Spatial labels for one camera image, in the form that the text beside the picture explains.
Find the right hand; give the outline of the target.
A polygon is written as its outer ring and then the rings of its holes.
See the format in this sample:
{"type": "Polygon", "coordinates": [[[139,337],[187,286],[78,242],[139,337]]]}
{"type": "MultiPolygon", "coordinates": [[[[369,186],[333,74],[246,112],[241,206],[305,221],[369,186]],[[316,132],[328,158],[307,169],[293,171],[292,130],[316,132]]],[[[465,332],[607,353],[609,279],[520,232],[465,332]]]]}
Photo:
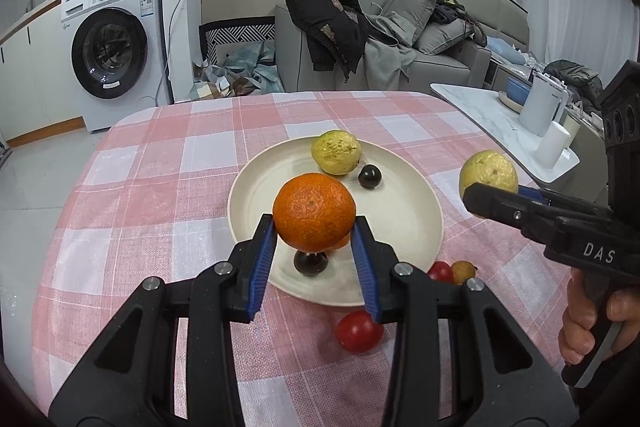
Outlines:
{"type": "MultiPolygon", "coordinates": [[[[596,344],[590,333],[598,318],[598,308],[584,289],[585,274],[573,269],[567,284],[567,308],[559,332],[559,349],[565,362],[576,365],[596,344]]],[[[606,315],[612,322],[622,322],[620,333],[612,344],[608,358],[628,348],[639,335],[640,299],[638,287],[616,291],[606,306],[606,315]]]]}

